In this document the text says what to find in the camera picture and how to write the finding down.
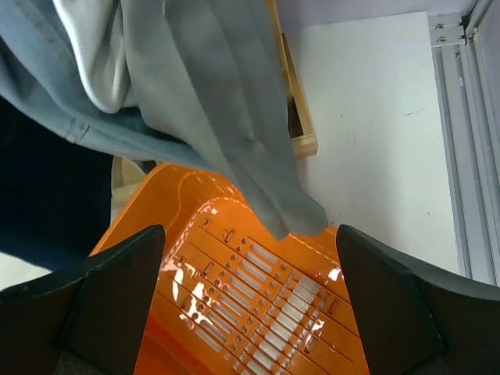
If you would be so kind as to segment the dark blue denim skirt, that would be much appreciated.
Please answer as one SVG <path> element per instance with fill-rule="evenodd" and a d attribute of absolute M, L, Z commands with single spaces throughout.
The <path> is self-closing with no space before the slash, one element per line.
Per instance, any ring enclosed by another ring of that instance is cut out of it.
<path fill-rule="evenodd" d="M 110 225 L 112 165 L 2 100 L 2 252 L 48 270 L 87 258 Z"/>

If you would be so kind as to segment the orange plastic basket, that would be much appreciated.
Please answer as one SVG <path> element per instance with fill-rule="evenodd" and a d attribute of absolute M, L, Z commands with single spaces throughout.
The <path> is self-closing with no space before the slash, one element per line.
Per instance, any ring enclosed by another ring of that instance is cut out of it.
<path fill-rule="evenodd" d="M 219 174 L 157 166 L 96 245 L 165 231 L 137 374 L 366 374 L 334 227 L 275 240 Z"/>

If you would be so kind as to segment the light blue denim garment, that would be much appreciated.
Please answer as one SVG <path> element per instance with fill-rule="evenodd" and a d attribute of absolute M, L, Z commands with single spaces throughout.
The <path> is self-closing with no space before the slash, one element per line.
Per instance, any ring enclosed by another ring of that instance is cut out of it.
<path fill-rule="evenodd" d="M 106 114 L 91 103 L 50 1 L 1 3 L 1 96 L 70 143 L 130 161 L 211 168 L 189 145 L 148 128 L 138 110 Z"/>

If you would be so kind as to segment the aluminium frame post right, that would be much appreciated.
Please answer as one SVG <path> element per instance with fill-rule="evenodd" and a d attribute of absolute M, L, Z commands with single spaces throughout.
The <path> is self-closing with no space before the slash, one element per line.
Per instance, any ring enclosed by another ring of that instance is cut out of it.
<path fill-rule="evenodd" d="M 499 284 L 499 3 L 429 19 L 462 275 Z"/>

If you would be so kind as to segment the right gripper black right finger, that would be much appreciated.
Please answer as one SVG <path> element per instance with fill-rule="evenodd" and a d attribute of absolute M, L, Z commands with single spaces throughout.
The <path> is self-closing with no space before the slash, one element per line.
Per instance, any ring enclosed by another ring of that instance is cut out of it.
<path fill-rule="evenodd" d="M 497 374 L 499 289 L 349 225 L 337 252 L 372 374 Z"/>

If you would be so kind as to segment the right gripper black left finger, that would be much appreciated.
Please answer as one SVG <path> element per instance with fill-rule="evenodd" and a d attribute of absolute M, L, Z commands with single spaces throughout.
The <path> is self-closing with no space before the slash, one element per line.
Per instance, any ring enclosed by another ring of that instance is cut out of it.
<path fill-rule="evenodd" d="M 152 225 L 1 292 L 3 374 L 132 374 L 163 259 Z"/>

